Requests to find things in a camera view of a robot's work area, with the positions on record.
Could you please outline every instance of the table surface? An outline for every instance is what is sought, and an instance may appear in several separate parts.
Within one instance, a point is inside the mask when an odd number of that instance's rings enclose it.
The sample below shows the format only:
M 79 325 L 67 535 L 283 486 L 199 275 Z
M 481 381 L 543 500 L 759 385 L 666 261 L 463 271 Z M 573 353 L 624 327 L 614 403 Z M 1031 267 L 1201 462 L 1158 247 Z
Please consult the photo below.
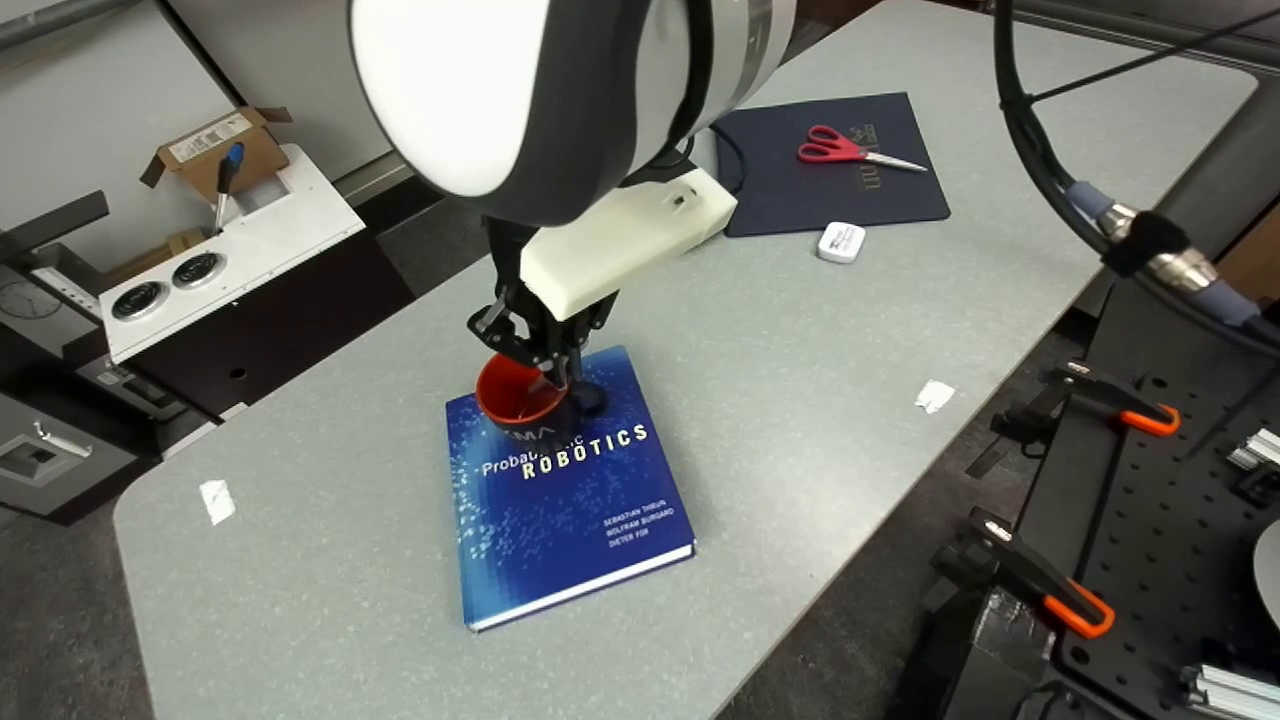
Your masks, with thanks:
M 1029 88 L 1132 47 L 1025 30 Z M 1093 281 L 1010 160 L 989 22 L 890 0 L 753 99 L 912 93 L 950 222 L 719 241 L 635 281 L 626 344 L 698 555 L 471 636 L 459 624 L 445 402 L 484 347 L 447 281 L 130 486 L 117 535 L 155 718 L 711 718 Z M 1069 168 L 1151 204 L 1253 76 L 1157 64 L 1042 109 Z M 929 381 L 954 389 L 936 416 Z M 205 480 L 237 515 L 208 523 Z

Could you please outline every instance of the small white tag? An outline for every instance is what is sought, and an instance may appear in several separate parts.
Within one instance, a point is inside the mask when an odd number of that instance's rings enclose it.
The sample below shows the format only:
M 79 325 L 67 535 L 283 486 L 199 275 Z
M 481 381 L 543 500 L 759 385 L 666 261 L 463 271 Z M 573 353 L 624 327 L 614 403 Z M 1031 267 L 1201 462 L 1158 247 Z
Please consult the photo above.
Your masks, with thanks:
M 924 409 L 929 416 L 936 416 L 938 409 L 947 409 L 954 396 L 950 385 L 929 381 L 916 396 L 916 409 Z
M 208 513 L 212 530 L 237 515 L 237 500 L 230 500 L 227 480 L 205 480 L 199 486 L 199 500 L 205 500 L 205 513 Z
M 861 223 L 826 223 L 816 241 L 816 256 L 830 266 L 853 266 L 864 253 L 869 234 Z

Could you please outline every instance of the gray table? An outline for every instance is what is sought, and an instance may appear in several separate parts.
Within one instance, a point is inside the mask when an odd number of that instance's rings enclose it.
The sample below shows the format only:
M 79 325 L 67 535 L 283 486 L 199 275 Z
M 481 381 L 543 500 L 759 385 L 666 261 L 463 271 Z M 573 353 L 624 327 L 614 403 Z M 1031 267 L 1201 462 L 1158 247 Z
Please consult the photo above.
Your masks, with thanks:
M 1029 85 L 1126 47 L 1025 31 Z M 195 441 L 117 509 L 161 718 L 711 718 L 924 476 L 1095 261 L 1049 215 L 993 99 L 989 22 L 879 4 L 755 103 L 908 88 L 954 215 L 879 230 L 856 267 L 810 235 L 719 241 L 624 293 L 626 344 L 698 555 L 471 636 L 439 403 L 484 359 L 466 267 Z M 1052 103 L 1069 163 L 1158 194 L 1253 82 L 1162 64 Z M 929 381 L 954 402 L 929 416 Z M 205 480 L 237 515 L 208 523 Z

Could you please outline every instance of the blue book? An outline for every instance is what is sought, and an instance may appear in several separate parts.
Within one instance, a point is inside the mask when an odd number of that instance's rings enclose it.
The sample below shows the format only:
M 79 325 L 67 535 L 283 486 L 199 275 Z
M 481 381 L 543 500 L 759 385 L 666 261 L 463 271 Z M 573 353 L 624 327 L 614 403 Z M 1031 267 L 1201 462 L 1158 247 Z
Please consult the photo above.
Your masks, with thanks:
M 564 453 L 513 443 L 447 402 L 463 624 L 484 632 L 692 555 L 692 530 L 624 347 L 585 359 L 606 392 Z

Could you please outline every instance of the red scissors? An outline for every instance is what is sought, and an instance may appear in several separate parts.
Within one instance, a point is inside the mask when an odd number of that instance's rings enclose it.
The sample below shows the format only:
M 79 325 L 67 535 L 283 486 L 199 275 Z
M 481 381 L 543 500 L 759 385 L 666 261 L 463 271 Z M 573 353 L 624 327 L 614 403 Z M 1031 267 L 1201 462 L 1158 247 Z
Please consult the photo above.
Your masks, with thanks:
M 904 168 L 904 173 L 929 173 L 924 163 L 912 163 L 912 160 L 898 160 L 898 156 L 885 156 L 885 154 L 869 154 L 853 137 L 826 130 L 826 123 L 810 123 L 802 146 L 794 150 L 794 156 L 802 163 L 885 163 L 885 168 Z

